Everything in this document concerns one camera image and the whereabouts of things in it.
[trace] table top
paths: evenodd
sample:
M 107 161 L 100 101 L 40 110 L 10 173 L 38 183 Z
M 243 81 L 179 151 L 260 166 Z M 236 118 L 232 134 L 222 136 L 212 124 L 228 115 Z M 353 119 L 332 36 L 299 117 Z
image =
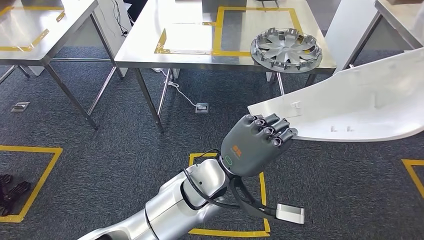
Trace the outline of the table top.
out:
M 97 0 L 2 0 L 0 65 L 48 64 L 97 5 Z
M 331 57 L 305 0 L 148 0 L 115 57 L 119 67 L 270 72 L 254 63 L 253 39 L 269 28 L 314 36 L 322 61 L 310 74 L 332 74 Z
M 411 47 L 424 46 L 424 3 L 392 5 L 377 0 L 375 8 Z

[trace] stainless steel table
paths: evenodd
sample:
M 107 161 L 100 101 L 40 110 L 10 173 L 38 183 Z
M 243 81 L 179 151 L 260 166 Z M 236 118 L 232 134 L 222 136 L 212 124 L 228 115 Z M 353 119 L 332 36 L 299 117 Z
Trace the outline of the stainless steel table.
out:
M 421 3 L 392 5 L 387 0 L 376 0 L 374 5 L 377 14 L 353 51 L 348 65 L 352 65 L 358 58 L 383 18 L 399 33 L 411 49 L 419 49 L 424 46 L 424 23 L 416 22 L 417 15 L 422 7 Z
M 255 64 L 249 51 L 254 37 L 273 27 L 296 28 L 317 39 L 323 58 L 319 67 L 308 72 L 308 85 L 317 74 L 334 72 L 336 63 L 305 0 L 148 0 L 115 62 L 135 69 L 155 123 L 162 129 L 160 115 L 173 71 L 168 71 L 156 111 L 139 68 L 270 72 Z
M 21 66 L 43 66 L 89 124 L 97 129 L 91 114 L 117 70 L 110 48 L 99 29 L 96 17 L 92 14 L 97 6 L 97 0 L 4 0 L 0 2 L 0 65 L 12 65 L 0 77 L 0 84 L 15 69 L 21 69 L 28 76 Z M 91 18 L 110 59 L 54 58 L 87 18 Z M 114 67 L 90 109 L 86 111 L 62 82 L 51 66 L 51 61 L 112 62 Z

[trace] green logo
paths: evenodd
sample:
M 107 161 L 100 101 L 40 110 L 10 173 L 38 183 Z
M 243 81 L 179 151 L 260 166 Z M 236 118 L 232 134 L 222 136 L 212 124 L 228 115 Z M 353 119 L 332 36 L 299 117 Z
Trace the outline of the green logo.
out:
M 225 156 L 225 161 L 228 165 L 230 165 L 230 166 L 233 165 L 233 161 L 231 160 L 231 158 L 228 155 Z

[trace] gray carpet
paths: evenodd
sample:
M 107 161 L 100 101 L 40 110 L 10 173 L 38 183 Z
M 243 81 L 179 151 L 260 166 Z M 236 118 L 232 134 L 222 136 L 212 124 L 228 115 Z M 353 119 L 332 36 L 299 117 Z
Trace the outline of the gray carpet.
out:
M 355 65 L 396 52 L 364 52 Z M 96 48 L 64 48 L 59 57 L 105 57 Z M 111 65 L 54 63 L 64 82 L 88 108 Z M 144 69 L 156 106 L 163 75 Z M 284 76 L 287 92 L 300 89 L 306 75 Z M 119 222 L 144 208 L 161 184 L 188 164 L 190 153 L 219 148 L 247 106 L 278 96 L 278 84 L 263 73 L 182 69 L 177 82 L 209 114 L 195 114 L 170 88 L 158 134 L 133 72 L 116 75 L 93 116 L 94 131 L 46 73 L 26 79 L 14 72 L 0 86 L 0 144 L 62 147 L 63 153 L 22 223 L 0 223 L 0 239 L 74 240 Z M 17 102 L 31 102 L 23 113 Z M 0 174 L 34 182 L 51 155 L 0 152 Z M 270 239 L 424 239 L 424 199 L 401 159 L 424 159 L 424 134 L 390 142 L 297 141 L 265 170 L 267 202 L 305 206 L 306 224 L 270 222 Z M 424 180 L 424 166 L 416 167 Z M 245 180 L 260 196 L 259 178 Z M 204 228 L 264 230 L 262 219 L 223 212 Z M 187 234 L 181 239 L 225 239 Z

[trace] yellow tape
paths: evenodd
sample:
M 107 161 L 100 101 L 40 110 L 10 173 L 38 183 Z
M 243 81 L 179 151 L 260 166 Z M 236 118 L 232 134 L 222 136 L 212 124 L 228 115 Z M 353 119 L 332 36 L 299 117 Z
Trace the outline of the yellow tape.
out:
M 10 6 L 3 8 L 3 10 L 0 11 L 0 16 L 5 14 L 6 12 L 9 12 L 10 9 L 12 9 Z
M 200 157 L 203 153 L 190 153 L 188 156 L 188 166 L 194 164 L 195 158 Z M 216 157 L 217 153 L 208 152 L 203 157 Z M 261 172 L 259 174 L 259 182 L 260 182 L 260 198 L 262 200 L 263 205 L 267 205 L 267 193 L 265 189 L 265 178 L 264 173 Z M 207 236 L 217 236 L 217 237 L 228 237 L 228 238 L 259 238 L 259 237 L 269 237 L 271 228 L 268 223 L 268 219 L 263 219 L 264 231 L 227 231 L 227 230 L 213 230 L 213 229 L 201 229 L 201 228 L 193 228 L 189 231 L 189 234 L 196 235 L 207 235 Z
M 63 10 L 56 18 L 56 22 L 60 22 L 65 16 L 65 9 L 63 6 L 8 6 L 0 11 L 0 16 L 11 10 L 34 10 L 34 11 L 56 11 Z M 41 40 L 49 33 L 45 29 L 29 46 L 0 46 L 0 51 L 13 51 L 13 52 L 31 52 Z
M 65 17 L 65 11 L 62 11 L 58 17 L 56 17 L 56 22 L 60 22 Z
M 53 167 L 55 166 L 56 161 L 62 153 L 62 148 L 0 145 L 0 151 L 53 154 L 53 157 L 51 158 L 40 179 L 32 190 L 31 195 L 29 195 L 28 200 L 26 200 L 26 203 L 23 205 L 23 208 L 20 213 L 18 215 L 0 216 L 0 223 L 20 223 L 22 222 L 22 220 L 24 220 L 25 215 L 27 214 L 28 210 L 30 209 L 37 195 L 39 194 L 43 184 L 46 182 L 46 179 L 52 171 Z
M 259 182 L 260 182 L 260 199 L 262 199 L 262 204 L 267 205 L 267 191 L 265 190 L 265 177 L 264 172 L 259 174 Z M 268 219 L 263 219 L 263 225 L 265 226 L 265 232 L 271 232 L 270 223 Z
M 216 26 L 213 37 L 212 51 L 215 53 L 221 50 L 221 40 L 223 38 L 223 26 L 224 26 L 224 12 L 225 7 L 218 7 L 218 12 L 216 15 Z
M 204 21 L 204 26 L 215 26 L 212 51 L 197 51 L 197 50 L 172 50 L 164 49 L 166 42 L 166 33 L 163 30 L 162 35 L 159 38 L 155 54 L 190 54 L 190 55 L 212 55 L 212 56 L 223 56 L 223 57 L 250 57 L 251 53 L 248 51 L 223 51 L 221 50 L 221 42 L 223 37 L 223 26 L 224 26 L 224 12 L 225 11 L 279 11 L 288 12 L 290 14 L 293 27 L 300 33 L 303 33 L 301 24 L 294 8 L 278 8 L 278 7 L 241 7 L 241 6 L 220 6 L 216 14 L 216 22 Z
M 420 181 L 420 178 L 415 173 L 412 166 L 424 166 L 424 160 L 410 160 L 410 159 L 402 159 L 403 164 L 405 165 L 406 170 L 408 171 L 410 177 L 412 178 L 413 183 L 424 199 L 424 186 Z
M 224 230 L 210 230 L 193 228 L 188 232 L 189 234 L 207 235 L 228 238 L 259 238 L 269 237 L 270 234 L 266 231 L 224 231 Z
M 63 6 L 10 6 L 11 10 L 54 11 L 65 10 Z
M 217 23 L 213 21 L 204 21 L 201 23 L 203 26 L 216 26 Z

